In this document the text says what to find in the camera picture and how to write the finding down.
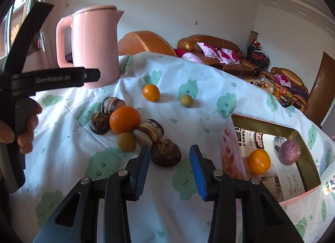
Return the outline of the person's left hand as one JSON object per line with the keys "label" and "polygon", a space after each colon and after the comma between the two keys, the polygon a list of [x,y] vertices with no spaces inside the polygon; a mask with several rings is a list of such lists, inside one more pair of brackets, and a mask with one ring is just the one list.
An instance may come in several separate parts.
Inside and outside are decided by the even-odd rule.
{"label": "person's left hand", "polygon": [[21,154],[26,155],[33,151],[34,130],[39,124],[38,114],[42,112],[42,107],[34,101],[35,111],[28,118],[24,118],[24,124],[19,126],[18,132],[12,130],[3,120],[1,120],[1,143],[6,145],[17,141],[18,150]]}

